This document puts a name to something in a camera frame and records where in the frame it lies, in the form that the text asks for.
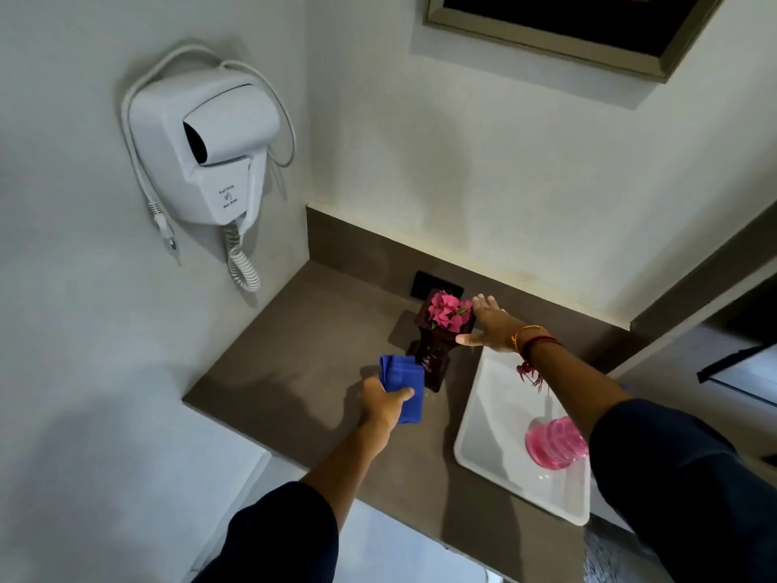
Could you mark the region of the person's right hand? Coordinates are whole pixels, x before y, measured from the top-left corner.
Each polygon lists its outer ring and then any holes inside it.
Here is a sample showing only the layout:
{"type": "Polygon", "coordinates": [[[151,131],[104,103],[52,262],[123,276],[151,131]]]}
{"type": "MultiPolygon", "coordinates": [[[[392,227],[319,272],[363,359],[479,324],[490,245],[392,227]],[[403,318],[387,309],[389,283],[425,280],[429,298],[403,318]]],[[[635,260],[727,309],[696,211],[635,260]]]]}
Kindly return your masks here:
{"type": "Polygon", "coordinates": [[[486,297],[479,294],[473,297],[471,302],[472,313],[481,327],[477,332],[485,334],[484,347],[501,352],[515,351],[511,346],[510,337],[526,324],[502,309],[493,296],[486,297]]]}

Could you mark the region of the person's left hand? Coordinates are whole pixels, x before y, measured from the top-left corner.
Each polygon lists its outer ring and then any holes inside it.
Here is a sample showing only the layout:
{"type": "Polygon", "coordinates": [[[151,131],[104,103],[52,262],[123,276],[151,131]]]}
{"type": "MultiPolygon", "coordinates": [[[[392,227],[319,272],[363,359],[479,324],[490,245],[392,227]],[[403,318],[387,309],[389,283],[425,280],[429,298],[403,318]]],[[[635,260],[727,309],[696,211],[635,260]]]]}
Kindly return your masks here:
{"type": "Polygon", "coordinates": [[[364,379],[359,395],[361,402],[360,429],[376,434],[389,434],[397,425],[403,404],[393,403],[382,382],[372,376],[364,379]]]}

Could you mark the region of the blue cloth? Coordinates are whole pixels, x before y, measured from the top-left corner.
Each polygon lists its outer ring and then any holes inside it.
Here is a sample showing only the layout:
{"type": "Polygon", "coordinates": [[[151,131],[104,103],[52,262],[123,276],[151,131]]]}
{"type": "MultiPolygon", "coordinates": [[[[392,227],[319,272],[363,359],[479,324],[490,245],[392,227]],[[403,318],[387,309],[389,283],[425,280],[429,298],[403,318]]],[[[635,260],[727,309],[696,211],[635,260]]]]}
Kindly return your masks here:
{"type": "Polygon", "coordinates": [[[403,402],[398,423],[420,423],[425,394],[423,367],[414,356],[398,354],[383,355],[378,364],[380,381],[386,392],[413,390],[413,395],[403,402]]]}

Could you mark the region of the person's left forearm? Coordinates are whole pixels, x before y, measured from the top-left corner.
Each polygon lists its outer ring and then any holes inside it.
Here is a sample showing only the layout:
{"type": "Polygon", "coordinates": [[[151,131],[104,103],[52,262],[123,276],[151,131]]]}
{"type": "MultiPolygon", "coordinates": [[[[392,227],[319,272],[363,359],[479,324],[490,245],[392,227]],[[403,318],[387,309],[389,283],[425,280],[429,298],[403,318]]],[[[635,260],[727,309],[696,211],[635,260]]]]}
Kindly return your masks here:
{"type": "Polygon", "coordinates": [[[218,555],[191,583],[333,583],[340,531],[395,425],[365,419],[301,480],[239,510],[218,555]]]}

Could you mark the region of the person's right forearm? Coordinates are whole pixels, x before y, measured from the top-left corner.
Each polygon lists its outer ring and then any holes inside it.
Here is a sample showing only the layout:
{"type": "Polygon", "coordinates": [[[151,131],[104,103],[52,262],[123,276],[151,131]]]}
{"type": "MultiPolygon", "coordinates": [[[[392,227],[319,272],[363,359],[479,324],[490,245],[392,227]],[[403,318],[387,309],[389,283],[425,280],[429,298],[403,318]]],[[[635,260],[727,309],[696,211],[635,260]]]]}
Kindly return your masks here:
{"type": "Polygon", "coordinates": [[[724,436],[629,395],[552,337],[521,353],[588,442],[602,497],[675,583],[777,583],[777,487],[724,436]]]}

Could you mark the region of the pink flowers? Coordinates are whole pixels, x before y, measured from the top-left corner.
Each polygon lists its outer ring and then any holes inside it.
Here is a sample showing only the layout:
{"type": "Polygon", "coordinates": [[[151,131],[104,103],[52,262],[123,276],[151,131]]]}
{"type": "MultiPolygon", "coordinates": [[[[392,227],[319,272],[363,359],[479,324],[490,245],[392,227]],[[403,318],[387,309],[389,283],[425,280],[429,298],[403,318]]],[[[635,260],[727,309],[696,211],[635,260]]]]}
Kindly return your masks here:
{"type": "Polygon", "coordinates": [[[472,302],[462,300],[446,291],[436,291],[431,295],[426,307],[427,322],[431,329],[447,332],[469,333],[467,329],[473,320],[472,302]]]}

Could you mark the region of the dark wooden vase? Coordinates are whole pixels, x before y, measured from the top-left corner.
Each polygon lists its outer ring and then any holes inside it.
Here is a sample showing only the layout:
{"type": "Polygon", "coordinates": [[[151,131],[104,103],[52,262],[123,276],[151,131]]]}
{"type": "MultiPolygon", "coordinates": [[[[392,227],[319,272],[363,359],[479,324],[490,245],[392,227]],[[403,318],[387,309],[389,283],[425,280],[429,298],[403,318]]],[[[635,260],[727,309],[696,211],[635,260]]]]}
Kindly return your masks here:
{"type": "MultiPolygon", "coordinates": [[[[419,330],[420,336],[411,343],[407,354],[414,356],[416,362],[423,367],[425,387],[437,393],[441,391],[443,386],[444,376],[450,364],[450,353],[458,346],[455,342],[455,337],[458,334],[430,328],[427,322],[426,307],[430,303],[431,295],[424,301],[416,314],[414,325],[419,330]]],[[[469,333],[474,329],[475,323],[476,317],[473,314],[473,320],[467,327],[470,330],[469,333]]]]}

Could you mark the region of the gold bangle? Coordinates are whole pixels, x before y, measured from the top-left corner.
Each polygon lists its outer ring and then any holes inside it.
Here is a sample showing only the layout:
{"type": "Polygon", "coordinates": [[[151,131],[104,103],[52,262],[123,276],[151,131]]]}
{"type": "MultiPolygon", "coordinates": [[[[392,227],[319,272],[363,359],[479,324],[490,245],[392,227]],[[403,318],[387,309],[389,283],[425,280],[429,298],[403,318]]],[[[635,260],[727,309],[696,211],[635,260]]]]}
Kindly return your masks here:
{"type": "Polygon", "coordinates": [[[527,325],[517,329],[510,337],[510,343],[512,348],[523,357],[521,353],[526,344],[536,338],[550,337],[550,333],[543,326],[540,325],[527,325]]]}

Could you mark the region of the white rectangular tray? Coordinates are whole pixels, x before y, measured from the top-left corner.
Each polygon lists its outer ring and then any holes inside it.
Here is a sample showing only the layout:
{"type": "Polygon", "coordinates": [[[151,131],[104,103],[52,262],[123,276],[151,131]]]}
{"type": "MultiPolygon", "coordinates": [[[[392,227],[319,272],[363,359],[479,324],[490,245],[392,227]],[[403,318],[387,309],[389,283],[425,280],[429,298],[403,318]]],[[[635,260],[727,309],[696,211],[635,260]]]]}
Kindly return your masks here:
{"type": "Polygon", "coordinates": [[[590,518],[590,463],[549,470],[529,455],[525,437],[536,424],[564,417],[547,390],[522,380],[516,353],[482,351],[454,443],[457,463],[536,507],[585,526],[590,518]]]}

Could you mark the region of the pink plastic bottle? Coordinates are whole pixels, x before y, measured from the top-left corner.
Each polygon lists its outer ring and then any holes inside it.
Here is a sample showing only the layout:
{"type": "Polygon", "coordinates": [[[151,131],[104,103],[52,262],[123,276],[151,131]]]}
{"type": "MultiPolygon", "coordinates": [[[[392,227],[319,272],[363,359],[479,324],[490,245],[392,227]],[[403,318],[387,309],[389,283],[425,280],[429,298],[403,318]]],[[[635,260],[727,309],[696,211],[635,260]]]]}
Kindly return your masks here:
{"type": "Polygon", "coordinates": [[[588,443],[570,417],[533,423],[524,443],[532,460],[547,470],[565,470],[589,456],[588,443]]]}

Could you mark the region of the gold framed mirror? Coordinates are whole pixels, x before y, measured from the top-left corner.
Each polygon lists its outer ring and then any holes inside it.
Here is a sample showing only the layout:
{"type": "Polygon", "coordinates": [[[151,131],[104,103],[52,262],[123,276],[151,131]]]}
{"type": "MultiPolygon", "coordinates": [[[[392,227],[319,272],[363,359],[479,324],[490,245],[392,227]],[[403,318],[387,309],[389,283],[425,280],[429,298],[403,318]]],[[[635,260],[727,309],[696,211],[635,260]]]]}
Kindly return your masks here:
{"type": "Polygon", "coordinates": [[[425,0],[427,26],[665,84],[724,0],[425,0]]]}

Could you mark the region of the black wall socket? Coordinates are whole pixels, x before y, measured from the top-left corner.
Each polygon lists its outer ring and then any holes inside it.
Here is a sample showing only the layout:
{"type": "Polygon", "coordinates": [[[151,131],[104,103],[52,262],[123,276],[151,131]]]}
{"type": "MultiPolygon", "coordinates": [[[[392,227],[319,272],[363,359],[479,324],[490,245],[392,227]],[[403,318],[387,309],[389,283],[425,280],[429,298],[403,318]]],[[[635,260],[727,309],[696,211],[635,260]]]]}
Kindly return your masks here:
{"type": "Polygon", "coordinates": [[[464,288],[451,281],[418,270],[413,277],[410,296],[425,301],[434,292],[447,292],[456,298],[461,298],[464,294],[464,288]]]}

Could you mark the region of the white wall hair dryer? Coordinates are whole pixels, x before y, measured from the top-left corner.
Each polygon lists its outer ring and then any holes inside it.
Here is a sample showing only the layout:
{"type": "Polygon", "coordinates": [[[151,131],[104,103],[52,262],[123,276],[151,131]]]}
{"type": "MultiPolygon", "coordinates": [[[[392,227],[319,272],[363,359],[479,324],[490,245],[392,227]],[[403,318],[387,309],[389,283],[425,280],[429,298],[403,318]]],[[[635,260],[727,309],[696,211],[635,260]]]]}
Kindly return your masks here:
{"type": "Polygon", "coordinates": [[[280,130],[256,77],[207,68],[163,77],[130,101],[140,164],[168,212],[246,234],[259,216],[270,144],[280,130]]]}

